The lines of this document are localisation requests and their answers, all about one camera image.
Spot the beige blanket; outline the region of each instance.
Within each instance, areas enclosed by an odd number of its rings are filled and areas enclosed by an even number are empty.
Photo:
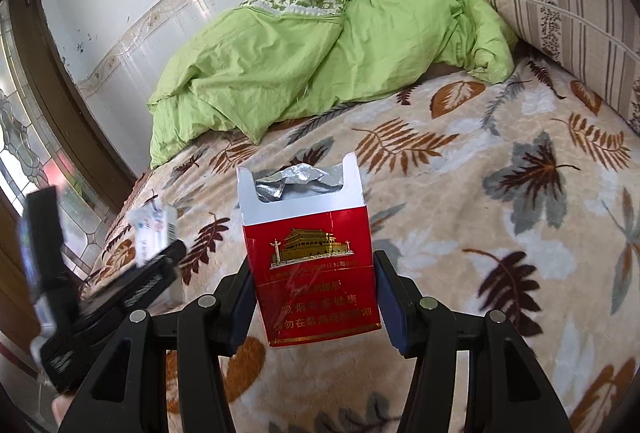
[[[267,134],[209,132],[154,171],[132,199],[178,210],[191,251],[186,301],[245,255],[235,168],[260,175],[328,166],[356,151],[373,245],[451,309],[505,311],[526,337],[576,431],[596,431],[636,371],[640,345],[640,139],[594,93],[542,57],[504,84],[465,73],[387,99],[335,106]],[[96,286],[133,265],[116,225]],[[463,424],[468,357],[458,356],[452,431]],[[267,347],[259,311],[221,359],[238,431],[393,431],[414,369],[384,330]],[[179,429],[175,356],[168,407]]]

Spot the bed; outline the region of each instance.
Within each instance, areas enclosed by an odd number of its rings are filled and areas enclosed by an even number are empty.
[[[628,0],[620,9],[630,35],[616,34],[613,3],[600,28],[584,5],[572,14],[571,1],[490,1],[545,53],[524,47],[511,77],[492,86],[458,71],[277,123],[259,145],[238,130],[203,134],[140,179],[91,290],[133,266],[126,213],[159,200],[177,208],[177,235],[190,249],[185,301],[212,291],[245,255],[237,166],[263,176],[299,162],[329,166],[355,150],[374,249],[451,309],[504,310],[574,431],[596,431],[638,367],[640,24]],[[525,30],[523,16],[540,23]],[[621,54],[601,52],[597,38]],[[422,144],[398,146],[391,135]],[[392,431],[414,368],[384,330],[269,348],[258,310],[244,345],[221,363],[236,429],[270,433]],[[467,367],[460,353],[451,431],[463,426]],[[176,368],[170,355],[168,410],[179,431]]]

